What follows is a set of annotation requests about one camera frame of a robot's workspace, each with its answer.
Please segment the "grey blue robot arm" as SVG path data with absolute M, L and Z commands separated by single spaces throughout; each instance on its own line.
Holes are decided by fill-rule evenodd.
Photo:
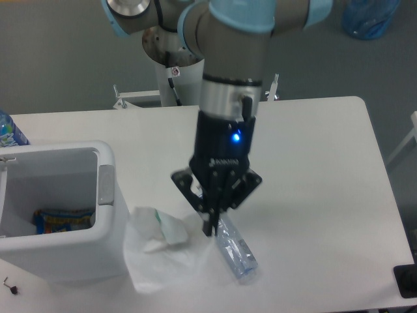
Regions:
M 263 70 L 272 37 L 323 21 L 331 1 L 103 1 L 114 31 L 151 27 L 174 34 L 204 62 L 194 153 L 171 178 L 198 213 L 203 233 L 260 184 L 250 168 Z

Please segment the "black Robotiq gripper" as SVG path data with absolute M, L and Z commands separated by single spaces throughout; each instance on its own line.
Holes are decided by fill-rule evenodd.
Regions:
M 171 180 L 203 219 L 203 233 L 212 236 L 215 211 L 204 194 L 192 191 L 193 174 L 203 190 L 222 188 L 215 234 L 223 214 L 237 209 L 262 183 L 250 169 L 250 153 L 261 80 L 232 80 L 203 75 L 194 154 L 190 168 L 174 171 Z

